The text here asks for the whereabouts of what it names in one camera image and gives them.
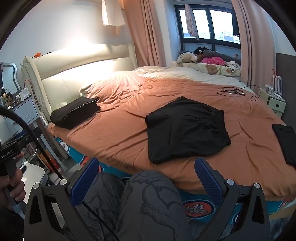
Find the orange blanket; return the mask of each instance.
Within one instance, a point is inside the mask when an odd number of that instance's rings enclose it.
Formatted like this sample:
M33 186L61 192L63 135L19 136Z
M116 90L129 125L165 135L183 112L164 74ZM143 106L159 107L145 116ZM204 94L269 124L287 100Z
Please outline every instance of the orange blanket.
M224 110L225 128L232 144L206 157L213 169L240 185L260 183L269 201L296 194L296 170L286 164L271 128L272 124L283 122L260 99L251 101L253 94L247 91L244 97L217 95L223 86L185 79L143 78L140 82L133 83L135 88L127 83L94 84L88 97L104 96L98 103L102 110L72 130L51 124L49 131L77 151L119 170L133 174L155 169L178 188L204 193L194 172L196 156L159 165L148 159L146 115L184 96Z

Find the pink plush toy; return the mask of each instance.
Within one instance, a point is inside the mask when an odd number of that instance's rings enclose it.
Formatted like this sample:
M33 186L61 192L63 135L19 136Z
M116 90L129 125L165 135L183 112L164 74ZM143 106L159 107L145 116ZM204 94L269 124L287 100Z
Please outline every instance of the pink plush toy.
M217 65L224 66L225 61L223 59L221 59L220 57L212 57L212 58L204 58L202 60L202 63L204 63L204 64L217 64Z

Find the blue gripper pad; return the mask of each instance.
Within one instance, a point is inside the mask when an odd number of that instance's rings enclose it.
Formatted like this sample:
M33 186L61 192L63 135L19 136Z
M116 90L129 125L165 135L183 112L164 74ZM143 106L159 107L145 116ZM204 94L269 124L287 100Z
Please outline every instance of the blue gripper pad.
M92 182L98 174L98 170L99 161L98 159L93 158L91 163L84 170L80 178L77 180L77 182L71 189L70 202L73 207L82 203L83 198L89 190L89 187L91 186Z
M194 170L213 204L221 206L223 190L200 158L195 160Z

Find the gray patterned pants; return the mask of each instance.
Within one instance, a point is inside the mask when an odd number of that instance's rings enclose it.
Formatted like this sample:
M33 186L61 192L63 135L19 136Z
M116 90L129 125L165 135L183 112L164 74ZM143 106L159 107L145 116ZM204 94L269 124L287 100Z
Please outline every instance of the gray patterned pants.
M99 173L84 200L120 241L192 240L180 194L160 172L139 172L126 185L114 175ZM99 240L113 240L84 206L76 208Z

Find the black window frame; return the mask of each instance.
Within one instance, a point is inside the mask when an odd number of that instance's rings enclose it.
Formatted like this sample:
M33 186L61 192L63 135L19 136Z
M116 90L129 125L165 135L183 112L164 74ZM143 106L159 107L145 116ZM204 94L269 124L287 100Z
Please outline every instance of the black window frame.
M216 45L241 49L241 45L238 44L238 43L233 43L233 42L229 42L229 41L215 39L214 25L213 25L210 10L217 10L217 11L231 13L230 8L210 6L210 5L200 5L200 4L199 5L190 4L190 6L192 7L192 9L202 9L202 10L206 11L207 20L208 20L208 23L209 23L210 39L202 39L202 38L200 38L199 40L197 40L195 38L184 38L183 27L182 27L182 23L181 23L180 10L184 10L185 5L184 4L175 5L175 11L176 11L176 16L177 16L177 23L178 23L178 30L179 30L179 35L180 35L180 42L181 42L181 50L182 51L184 51L184 43L211 44L212 49L214 51L216 51Z

